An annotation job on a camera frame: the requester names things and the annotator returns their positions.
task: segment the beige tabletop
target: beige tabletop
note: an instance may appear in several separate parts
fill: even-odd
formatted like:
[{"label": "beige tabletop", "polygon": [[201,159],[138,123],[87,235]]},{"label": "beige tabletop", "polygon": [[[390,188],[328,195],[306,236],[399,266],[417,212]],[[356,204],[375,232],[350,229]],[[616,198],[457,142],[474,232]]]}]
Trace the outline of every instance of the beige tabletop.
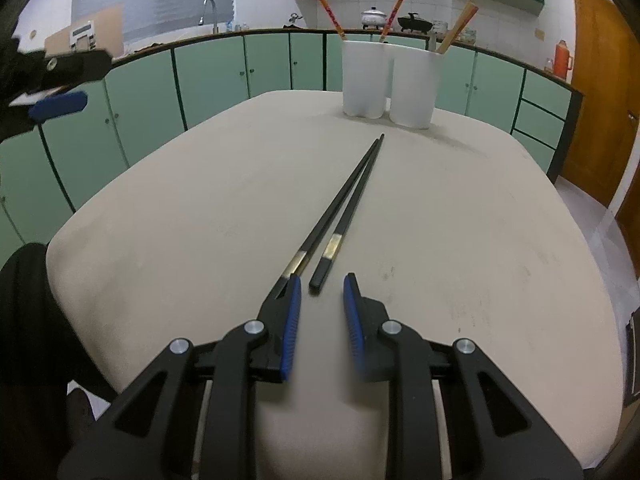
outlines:
[{"label": "beige tabletop", "polygon": [[558,193],[508,134],[436,110],[417,131],[342,113],[337,92],[270,92],[172,140],[53,238],[56,299],[121,390],[171,339],[254,318],[371,142],[385,134],[319,297],[302,275],[287,385],[258,384],[263,478],[382,478],[386,384],[354,376],[342,280],[424,338],[475,340],[583,465],[613,441],[622,362],[613,311]]}]

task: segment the wooden chopstick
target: wooden chopstick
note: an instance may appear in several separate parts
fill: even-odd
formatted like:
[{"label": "wooden chopstick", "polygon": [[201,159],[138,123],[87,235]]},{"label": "wooden chopstick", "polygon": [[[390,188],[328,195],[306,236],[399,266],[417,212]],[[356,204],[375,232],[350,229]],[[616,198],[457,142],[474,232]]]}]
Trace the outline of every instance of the wooden chopstick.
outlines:
[{"label": "wooden chopstick", "polygon": [[338,32],[338,36],[340,36],[341,40],[346,41],[347,35],[344,33],[344,30],[342,30],[342,27],[340,26],[340,23],[338,23],[338,20],[335,19],[334,12],[331,10],[331,7],[329,7],[329,3],[327,2],[327,0],[319,1],[324,7],[324,10],[326,10],[326,13],[329,15],[329,19],[331,19],[331,21],[333,22],[335,30]]},{"label": "wooden chopstick", "polygon": [[358,202],[360,201],[362,192],[367,185],[367,180],[369,179],[369,175],[371,174],[373,165],[376,162],[376,157],[380,152],[380,147],[382,146],[382,140],[384,138],[385,134],[382,134],[380,136],[380,139],[378,140],[378,145],[375,147],[373,153],[371,153],[371,157],[369,158],[367,167],[362,172],[362,176],[358,181],[358,185],[356,186],[356,189],[353,190],[353,194],[349,199],[347,207],[344,208],[344,212],[342,213],[340,220],[338,220],[338,225],[334,229],[334,234],[331,235],[329,243],[326,245],[324,253],[322,254],[322,258],[320,258],[318,266],[314,271],[314,275],[309,281],[309,292],[311,294],[320,294],[320,291],[322,290],[322,286],[324,285],[326,277],[329,275],[329,271],[334,264],[335,257],[340,251],[340,246],[342,245],[342,240],[344,240],[344,235],[347,233],[347,229],[351,224],[351,219],[353,219],[353,215],[356,212]]},{"label": "wooden chopstick", "polygon": [[389,15],[389,19],[386,20],[385,28],[382,29],[382,34],[380,34],[380,39],[378,40],[379,43],[383,43],[385,41],[386,35],[391,30],[391,25],[393,25],[394,19],[396,18],[396,14],[398,13],[398,9],[400,9],[400,6],[402,5],[403,1],[404,0],[396,1],[396,4],[394,5],[393,10],[391,11],[391,14]]},{"label": "wooden chopstick", "polygon": [[449,49],[451,43],[453,43],[453,41],[458,37],[460,32],[462,32],[462,29],[466,27],[466,24],[471,20],[476,12],[478,12],[478,7],[474,5],[473,0],[469,0],[466,3],[465,8],[460,12],[458,19],[456,20],[456,24],[444,37],[444,41],[442,41],[442,44],[438,49],[438,54],[444,54]]},{"label": "wooden chopstick", "polygon": [[289,265],[284,269],[282,275],[278,278],[278,281],[273,285],[269,295],[267,298],[277,298],[282,291],[287,286],[287,282],[289,281],[289,277],[292,274],[300,275],[300,273],[305,270],[306,264],[309,262],[309,258],[313,255],[316,247],[320,243],[320,240],[324,237],[329,225],[334,220],[338,211],[342,206],[342,203],[347,198],[347,195],[351,191],[353,184],[356,182],[358,176],[362,172],[362,169],[365,167],[366,163],[369,161],[372,153],[376,149],[376,146],[380,142],[379,139],[373,141],[371,147],[367,150],[367,153],[364,154],[358,165],[356,166],[353,173],[350,174],[347,181],[342,185],[338,194],[334,197],[334,200],[329,204],[329,207],[322,214],[318,223],[311,230],[309,235],[306,237],[305,241],[302,242],[298,252],[296,252],[295,256],[289,262]]}]

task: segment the white tile wall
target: white tile wall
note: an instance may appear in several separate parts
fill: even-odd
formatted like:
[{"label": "white tile wall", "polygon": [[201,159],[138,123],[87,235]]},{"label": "white tile wall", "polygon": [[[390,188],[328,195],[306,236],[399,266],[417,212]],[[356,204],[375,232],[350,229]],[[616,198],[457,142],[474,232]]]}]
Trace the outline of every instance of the white tile wall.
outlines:
[{"label": "white tile wall", "polygon": [[[360,12],[376,6],[387,14],[396,0],[328,0],[340,24],[345,28],[360,28]],[[418,12],[427,20],[443,20],[451,26],[467,0],[405,0],[399,15]],[[539,16],[490,0],[475,0],[480,10],[471,28],[478,32],[477,44],[507,56],[543,68],[547,58],[555,53],[556,43],[565,40],[575,48],[574,0],[545,0]],[[318,27],[332,28],[324,9],[318,4]],[[535,37],[535,30],[545,33],[545,39]]]}]

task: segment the metal screw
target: metal screw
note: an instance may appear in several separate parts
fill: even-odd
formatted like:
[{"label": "metal screw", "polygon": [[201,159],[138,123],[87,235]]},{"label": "metal screw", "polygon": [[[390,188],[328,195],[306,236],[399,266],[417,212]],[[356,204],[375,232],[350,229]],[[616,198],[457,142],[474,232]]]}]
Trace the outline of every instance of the metal screw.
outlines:
[{"label": "metal screw", "polygon": [[259,334],[264,330],[264,323],[257,319],[252,319],[244,324],[244,331],[248,334]]},{"label": "metal screw", "polygon": [[463,354],[472,354],[476,350],[476,344],[471,339],[459,339],[456,348]]},{"label": "metal screw", "polygon": [[189,342],[186,339],[174,339],[169,345],[169,350],[174,354],[184,354],[189,349]]},{"label": "metal screw", "polygon": [[390,319],[389,321],[385,321],[382,324],[382,330],[385,332],[385,334],[395,335],[400,333],[400,331],[402,330],[402,325],[397,321]]}]

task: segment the kettle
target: kettle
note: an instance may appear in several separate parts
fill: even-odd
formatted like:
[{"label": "kettle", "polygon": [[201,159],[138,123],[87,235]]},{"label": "kettle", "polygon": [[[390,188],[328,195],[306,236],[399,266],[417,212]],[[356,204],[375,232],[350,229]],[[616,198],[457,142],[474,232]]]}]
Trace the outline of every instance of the kettle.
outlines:
[{"label": "kettle", "polygon": [[566,79],[569,70],[574,69],[574,56],[569,53],[565,40],[558,41],[556,45],[556,60],[554,61],[554,75]]}]

